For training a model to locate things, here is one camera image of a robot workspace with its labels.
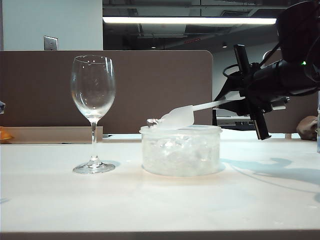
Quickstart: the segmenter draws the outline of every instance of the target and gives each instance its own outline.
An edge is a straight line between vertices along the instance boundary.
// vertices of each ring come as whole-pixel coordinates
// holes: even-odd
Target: wine glass
[[[116,80],[110,58],[96,55],[77,56],[73,60],[71,94],[79,111],[92,128],[92,155],[88,163],[73,169],[79,174],[104,173],[115,169],[113,164],[99,160],[96,145],[96,126],[108,112],[116,96]]]

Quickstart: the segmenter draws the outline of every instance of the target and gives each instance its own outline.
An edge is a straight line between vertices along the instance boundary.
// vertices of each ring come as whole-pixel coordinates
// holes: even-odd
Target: glass base
[[[88,163],[76,166],[72,171],[78,174],[98,174],[105,173],[115,169],[115,165],[101,162],[98,157]]]

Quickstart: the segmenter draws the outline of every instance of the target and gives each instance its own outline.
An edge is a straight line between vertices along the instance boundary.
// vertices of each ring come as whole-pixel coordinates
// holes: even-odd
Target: ceiling
[[[276,18],[299,0],[103,0],[103,16]],[[206,49],[277,41],[274,25],[103,23],[104,50]]]

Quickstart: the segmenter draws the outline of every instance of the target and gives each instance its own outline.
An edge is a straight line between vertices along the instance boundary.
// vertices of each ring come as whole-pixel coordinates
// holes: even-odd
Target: scoop handle
[[[225,104],[228,102],[231,102],[233,100],[220,100],[220,101],[213,101],[213,102],[207,102],[207,103],[202,103],[199,105],[194,105],[192,106],[192,110],[193,111],[198,111],[198,110],[202,110],[202,109],[209,109],[209,108],[214,108],[217,107],[221,104]]]

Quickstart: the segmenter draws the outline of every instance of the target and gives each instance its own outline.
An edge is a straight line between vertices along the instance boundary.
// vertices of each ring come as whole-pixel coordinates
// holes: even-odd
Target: fluorescent light
[[[104,16],[107,24],[210,24],[210,25],[271,25],[276,18],[255,17],[130,17],[130,16]]]

